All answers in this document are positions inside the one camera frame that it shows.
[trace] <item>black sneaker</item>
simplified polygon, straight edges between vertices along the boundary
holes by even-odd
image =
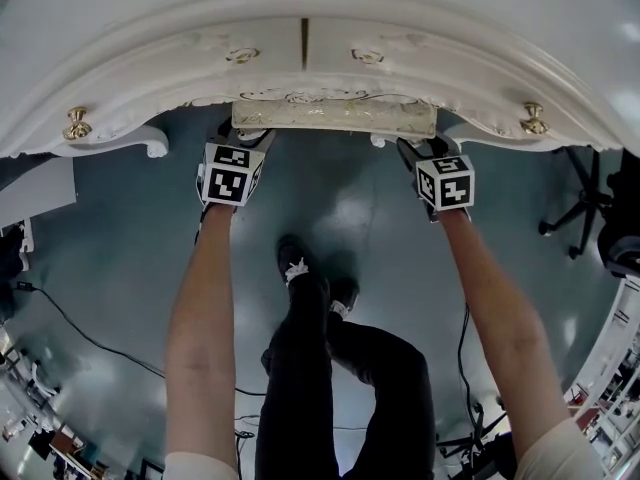
[[[358,300],[360,289],[355,279],[346,277],[331,283],[331,307],[329,311],[337,313],[344,320],[351,313]]]
[[[278,270],[287,286],[298,276],[317,274],[315,258],[295,235],[285,235],[278,240],[277,255]]]

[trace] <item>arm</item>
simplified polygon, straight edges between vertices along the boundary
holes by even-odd
[[[215,206],[205,215],[173,309],[165,363],[167,452],[199,453],[236,469],[232,213]]]
[[[569,417],[536,310],[495,262],[464,212],[443,211],[464,295],[502,396],[518,460]]]

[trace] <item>white dresser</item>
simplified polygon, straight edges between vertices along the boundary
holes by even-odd
[[[0,0],[0,156],[144,143],[179,105],[427,102],[458,140],[640,155],[640,0]]]

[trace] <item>brass drawer knob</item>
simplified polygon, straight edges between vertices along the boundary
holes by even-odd
[[[71,119],[71,126],[62,131],[62,136],[67,140],[83,139],[91,133],[91,126],[82,119],[87,113],[84,107],[76,107],[69,110],[67,116]]]
[[[544,110],[540,103],[527,102],[524,104],[524,109],[529,114],[529,119],[520,120],[520,126],[525,132],[532,135],[542,135],[549,131],[549,125],[540,119],[540,114]]]

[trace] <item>concrete floor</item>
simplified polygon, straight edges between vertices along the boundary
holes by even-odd
[[[159,367],[200,216],[194,175],[205,130],[227,112],[226,107],[184,108],[162,116],[171,151],[160,160],[147,158],[141,147],[76,159],[78,203],[33,221],[37,250],[28,279],[95,339]],[[617,287],[593,243],[578,261],[566,256],[581,222],[550,238],[537,233],[541,218],[555,220],[573,204],[577,178],[564,155],[478,144],[464,150],[477,173],[473,221],[538,307],[568,386]],[[605,155],[605,163],[614,169],[617,158]],[[295,232],[327,268],[356,275],[361,297],[355,322],[393,332],[424,352],[441,437],[467,434],[456,366],[464,299],[442,229],[428,223],[410,184],[395,148],[374,148],[363,134],[279,133],[257,191],[233,224],[239,387],[265,389],[260,354],[287,310],[274,246],[283,233]],[[143,456],[160,462],[163,381],[83,340],[40,294],[21,296],[20,302],[8,331],[41,357],[62,386],[55,404],[61,417],[97,443],[116,470],[138,471]],[[467,334],[464,364],[474,396],[497,415],[495,384],[474,328]],[[373,409],[370,388],[336,368],[334,398],[335,425],[366,426]],[[259,398],[238,395],[237,415],[255,414],[260,405]],[[300,422],[303,431],[304,415]],[[406,422],[409,430],[410,414]],[[336,431],[342,471],[355,461],[363,438],[362,431]],[[23,478],[47,478],[50,473],[43,472],[50,466],[33,456],[25,460],[24,452],[19,443],[0,445],[7,473],[22,461]],[[253,453],[249,442],[243,452],[245,478],[253,477]],[[440,463],[438,475],[446,472]]]

